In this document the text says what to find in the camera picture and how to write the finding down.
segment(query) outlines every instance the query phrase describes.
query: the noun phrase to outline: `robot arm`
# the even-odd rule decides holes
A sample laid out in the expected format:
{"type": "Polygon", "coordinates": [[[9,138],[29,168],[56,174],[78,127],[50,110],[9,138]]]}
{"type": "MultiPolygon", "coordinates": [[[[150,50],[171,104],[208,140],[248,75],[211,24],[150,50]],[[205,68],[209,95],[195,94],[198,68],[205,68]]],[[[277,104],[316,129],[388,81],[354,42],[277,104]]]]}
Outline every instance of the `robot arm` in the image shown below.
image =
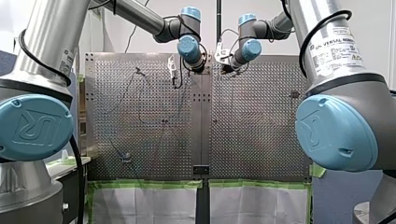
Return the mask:
{"type": "Polygon", "coordinates": [[[237,71],[246,63],[256,59],[262,53],[262,45],[258,39],[282,40],[290,36],[293,23],[284,12],[271,21],[258,21],[254,14],[245,14],[239,18],[239,49],[234,55],[222,49],[218,43],[216,59],[223,64],[222,72],[237,71]]]}
{"type": "MultiPolygon", "coordinates": [[[[95,0],[103,4],[106,0],[95,0]]],[[[114,14],[139,26],[153,35],[158,43],[179,39],[177,51],[190,69],[201,73],[205,68],[205,55],[200,51],[201,12],[195,7],[183,7],[176,19],[166,21],[135,0],[117,0],[105,5],[114,14]]]]}
{"type": "Polygon", "coordinates": [[[295,126],[304,152],[332,170],[394,170],[396,104],[385,79],[364,66],[347,22],[352,13],[341,10],[337,0],[282,2],[289,18],[283,13],[273,22],[257,21],[253,14],[240,18],[235,55],[218,44],[216,59],[224,73],[260,55],[257,39],[285,39],[294,26],[308,82],[295,126]]]}
{"type": "MultiPolygon", "coordinates": [[[[19,132],[0,132],[0,158],[42,160],[57,153],[70,139],[73,118],[68,107],[72,97],[67,86],[89,4],[90,0],[36,0],[28,28],[20,38],[23,50],[14,70],[0,77],[0,125],[19,132]],[[47,124],[51,131],[38,130],[48,128],[47,124]]],[[[185,7],[177,19],[166,21],[135,0],[118,0],[115,6],[106,6],[153,34],[159,43],[179,39],[177,50],[191,70],[204,69],[199,48],[201,13],[197,8],[185,7]]]]}

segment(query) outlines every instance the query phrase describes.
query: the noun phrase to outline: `warning label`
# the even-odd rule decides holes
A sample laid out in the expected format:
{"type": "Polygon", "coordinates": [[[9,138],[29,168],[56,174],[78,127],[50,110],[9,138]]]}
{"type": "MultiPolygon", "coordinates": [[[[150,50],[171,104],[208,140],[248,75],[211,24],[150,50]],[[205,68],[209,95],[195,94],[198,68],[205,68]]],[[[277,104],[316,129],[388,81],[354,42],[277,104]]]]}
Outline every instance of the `warning label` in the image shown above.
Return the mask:
{"type": "Polygon", "coordinates": [[[313,39],[309,50],[319,76],[329,76],[341,67],[364,68],[355,39],[346,27],[334,27],[331,36],[313,39]]]}
{"type": "Polygon", "coordinates": [[[62,54],[62,61],[59,70],[68,77],[70,76],[70,70],[73,66],[74,57],[75,54],[67,49],[65,49],[62,54]]]}

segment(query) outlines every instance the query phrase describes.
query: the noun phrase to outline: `wire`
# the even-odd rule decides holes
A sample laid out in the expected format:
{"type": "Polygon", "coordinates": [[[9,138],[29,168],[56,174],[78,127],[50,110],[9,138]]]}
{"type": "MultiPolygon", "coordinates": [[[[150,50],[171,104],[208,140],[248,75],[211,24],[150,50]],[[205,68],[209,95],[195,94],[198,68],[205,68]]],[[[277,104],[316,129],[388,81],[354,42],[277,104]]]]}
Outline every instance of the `wire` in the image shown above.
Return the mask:
{"type": "MultiPolygon", "coordinates": [[[[150,1],[150,0],[147,0],[147,1],[146,1],[145,7],[149,4],[149,1],[150,1]]],[[[128,52],[128,49],[129,49],[129,47],[131,46],[132,36],[134,36],[134,33],[136,32],[136,28],[137,28],[137,25],[134,26],[134,29],[132,30],[132,33],[129,35],[128,44],[127,44],[127,46],[126,46],[125,53],[128,52]]]]}
{"type": "Polygon", "coordinates": [[[23,31],[21,32],[20,38],[19,38],[19,40],[20,40],[20,45],[21,45],[21,49],[23,50],[23,52],[24,52],[30,59],[32,59],[35,63],[38,63],[40,66],[44,67],[45,69],[47,69],[47,70],[51,71],[52,73],[54,73],[54,74],[56,74],[56,75],[62,77],[62,78],[66,81],[66,85],[67,85],[67,86],[70,86],[70,84],[71,84],[72,82],[71,82],[70,78],[69,78],[67,75],[65,75],[65,74],[62,73],[61,71],[59,71],[59,70],[57,70],[57,69],[55,69],[55,68],[53,68],[53,67],[50,67],[49,65],[46,65],[45,63],[41,62],[39,59],[37,59],[37,57],[36,57],[32,52],[29,51],[29,49],[27,48],[26,43],[25,43],[25,41],[24,41],[25,33],[26,33],[26,29],[23,30],[23,31]]]}
{"type": "Polygon", "coordinates": [[[77,224],[82,224],[84,219],[84,205],[85,205],[85,177],[84,168],[82,166],[81,155],[78,150],[75,137],[70,138],[70,145],[76,158],[77,172],[78,172],[78,219],[77,224]]]}
{"type": "Polygon", "coordinates": [[[382,220],[378,224],[388,224],[391,221],[393,221],[394,219],[396,219],[396,212],[392,213],[390,216],[386,217],[384,220],[382,220]]]}
{"type": "Polygon", "coordinates": [[[228,31],[228,32],[231,32],[231,33],[234,33],[234,34],[236,34],[236,35],[239,36],[238,32],[236,32],[235,30],[233,30],[233,29],[225,29],[225,30],[223,30],[223,32],[221,32],[219,41],[221,41],[223,35],[224,35],[227,31],[228,31]]]}
{"type": "Polygon", "coordinates": [[[312,29],[306,36],[303,44],[301,45],[300,55],[299,55],[300,69],[305,77],[306,77],[306,71],[305,71],[305,66],[304,66],[304,57],[305,57],[305,52],[308,48],[309,43],[311,42],[312,37],[314,37],[314,35],[322,28],[322,26],[324,24],[326,24],[331,19],[333,19],[337,16],[341,16],[341,15],[347,15],[346,19],[349,20],[352,17],[352,12],[349,10],[341,10],[341,11],[334,12],[332,15],[330,15],[330,16],[324,18],[323,20],[321,20],[320,22],[318,22],[318,24],[314,27],[314,29],[312,29]]]}
{"type": "Polygon", "coordinates": [[[104,3],[102,3],[102,4],[100,4],[100,5],[96,6],[96,7],[90,7],[90,8],[88,8],[88,10],[94,10],[94,9],[99,8],[99,7],[104,7],[105,5],[107,5],[108,3],[110,3],[111,1],[113,1],[113,0],[107,0],[107,1],[105,1],[104,3]]]}
{"type": "Polygon", "coordinates": [[[268,38],[268,41],[269,41],[270,43],[274,43],[274,41],[275,41],[275,34],[274,34],[274,30],[272,29],[272,26],[271,26],[270,22],[268,22],[268,21],[263,21],[263,22],[267,25],[267,31],[266,31],[265,36],[268,38]]]}
{"type": "Polygon", "coordinates": [[[137,71],[132,73],[131,80],[129,80],[128,86],[126,87],[125,92],[122,94],[122,97],[121,97],[119,103],[116,104],[112,109],[110,109],[109,111],[107,111],[105,114],[110,114],[111,112],[113,112],[115,109],[117,109],[117,108],[121,105],[122,101],[123,101],[123,100],[125,99],[125,97],[126,97],[126,93],[128,92],[129,88],[131,87],[132,82],[134,81],[134,75],[136,75],[136,74],[137,74],[137,71]]]}
{"type": "Polygon", "coordinates": [[[293,19],[291,18],[291,15],[288,11],[288,8],[286,6],[286,0],[281,0],[282,1],[282,7],[283,7],[283,11],[285,12],[286,16],[289,18],[289,20],[293,21],[293,19]]]}

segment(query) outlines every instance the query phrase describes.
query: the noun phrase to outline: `green tape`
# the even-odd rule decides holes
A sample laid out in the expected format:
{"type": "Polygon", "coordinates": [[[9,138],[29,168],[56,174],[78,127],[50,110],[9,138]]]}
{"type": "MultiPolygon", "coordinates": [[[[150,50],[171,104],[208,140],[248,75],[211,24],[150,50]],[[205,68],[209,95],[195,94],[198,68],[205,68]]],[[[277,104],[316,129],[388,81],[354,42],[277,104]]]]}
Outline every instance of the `green tape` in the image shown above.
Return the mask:
{"type": "MultiPolygon", "coordinates": [[[[81,157],[82,161],[85,161],[88,157],[81,157]]],[[[60,161],[60,160],[56,160],[56,161],[50,161],[47,163],[47,165],[51,166],[51,165],[55,165],[55,164],[59,164],[59,165],[76,165],[76,159],[74,157],[71,157],[69,159],[66,159],[65,161],[60,161]]]]}
{"type": "Polygon", "coordinates": [[[313,163],[309,166],[309,172],[313,177],[321,178],[326,173],[326,169],[313,163]]]}
{"type": "Polygon", "coordinates": [[[200,189],[202,181],[115,180],[92,181],[95,189],[200,189]]]}
{"type": "Polygon", "coordinates": [[[240,188],[240,187],[259,187],[269,189],[307,189],[305,183],[262,181],[262,180],[209,180],[210,188],[240,188]]]}

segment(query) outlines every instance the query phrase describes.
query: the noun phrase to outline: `perforated metal panel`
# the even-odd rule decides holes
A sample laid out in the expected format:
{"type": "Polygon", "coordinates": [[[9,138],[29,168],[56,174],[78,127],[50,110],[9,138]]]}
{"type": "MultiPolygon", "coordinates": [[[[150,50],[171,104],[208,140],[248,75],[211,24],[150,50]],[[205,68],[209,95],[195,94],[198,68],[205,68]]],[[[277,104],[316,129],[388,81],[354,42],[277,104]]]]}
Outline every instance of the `perforated metal panel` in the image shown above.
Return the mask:
{"type": "Polygon", "coordinates": [[[210,165],[210,178],[306,180],[310,160],[294,131],[305,90],[297,57],[261,56],[236,77],[218,64],[212,78],[184,71],[179,91],[170,56],[87,56],[90,179],[193,179],[193,165],[210,165]]]}
{"type": "Polygon", "coordinates": [[[294,131],[305,90],[297,57],[261,56],[236,77],[219,69],[212,87],[211,178],[305,181],[310,161],[294,131]]]}
{"type": "Polygon", "coordinates": [[[90,179],[191,178],[191,78],[174,89],[170,56],[88,55],[90,179]]]}

